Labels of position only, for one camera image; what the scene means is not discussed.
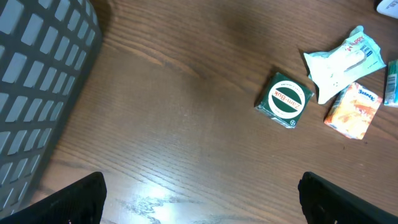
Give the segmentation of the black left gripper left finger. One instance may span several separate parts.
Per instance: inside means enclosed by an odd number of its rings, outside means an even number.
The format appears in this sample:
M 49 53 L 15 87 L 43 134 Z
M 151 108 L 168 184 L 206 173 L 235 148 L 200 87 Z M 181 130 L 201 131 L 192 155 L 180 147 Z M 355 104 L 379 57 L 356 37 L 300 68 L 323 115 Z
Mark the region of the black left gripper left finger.
M 99 224 L 106 195 L 103 174 L 94 172 L 1 219 L 1 224 Z

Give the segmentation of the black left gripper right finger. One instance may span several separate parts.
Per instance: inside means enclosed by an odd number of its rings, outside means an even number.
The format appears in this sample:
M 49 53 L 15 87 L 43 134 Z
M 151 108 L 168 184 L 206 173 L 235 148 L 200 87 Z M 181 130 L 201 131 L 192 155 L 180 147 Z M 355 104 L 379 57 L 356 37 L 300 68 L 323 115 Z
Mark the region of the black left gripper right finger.
M 299 200 L 308 224 L 396 224 L 397 217 L 313 172 L 298 183 Z

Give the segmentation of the orange tissue pack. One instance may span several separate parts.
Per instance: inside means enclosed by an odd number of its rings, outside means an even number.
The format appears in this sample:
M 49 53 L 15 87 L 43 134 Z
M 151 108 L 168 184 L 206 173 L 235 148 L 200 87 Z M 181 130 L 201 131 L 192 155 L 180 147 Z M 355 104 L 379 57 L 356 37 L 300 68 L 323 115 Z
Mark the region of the orange tissue pack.
M 353 82 L 340 92 L 324 123 L 350 139 L 362 140 L 382 98 Z

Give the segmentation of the green Zam-Buk box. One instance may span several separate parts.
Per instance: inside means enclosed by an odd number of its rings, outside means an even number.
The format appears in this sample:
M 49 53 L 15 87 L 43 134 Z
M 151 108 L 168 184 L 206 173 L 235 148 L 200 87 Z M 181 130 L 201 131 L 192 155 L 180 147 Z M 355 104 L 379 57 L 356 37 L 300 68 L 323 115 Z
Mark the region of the green Zam-Buk box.
M 254 108 L 283 127 L 294 129 L 313 95 L 306 86 L 277 72 Z

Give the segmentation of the teal tissue pack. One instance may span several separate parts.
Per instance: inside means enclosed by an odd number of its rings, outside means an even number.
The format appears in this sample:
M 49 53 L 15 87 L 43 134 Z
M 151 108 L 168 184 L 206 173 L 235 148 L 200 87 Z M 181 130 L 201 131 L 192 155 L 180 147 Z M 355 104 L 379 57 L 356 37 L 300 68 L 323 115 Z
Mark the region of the teal tissue pack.
M 397 101 L 397 60 L 393 60 L 388 64 L 384 105 L 396 108 Z

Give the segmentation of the teal wet wipes pack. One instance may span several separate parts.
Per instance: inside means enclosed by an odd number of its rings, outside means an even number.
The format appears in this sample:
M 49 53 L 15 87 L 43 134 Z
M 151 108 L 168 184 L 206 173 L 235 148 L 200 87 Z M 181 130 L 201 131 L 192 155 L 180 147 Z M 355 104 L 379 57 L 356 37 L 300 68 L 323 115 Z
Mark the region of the teal wet wipes pack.
M 329 52 L 304 53 L 308 77 L 318 87 L 318 104 L 323 105 L 356 80 L 386 66 L 381 48 L 364 33 L 353 29 L 343 43 Z

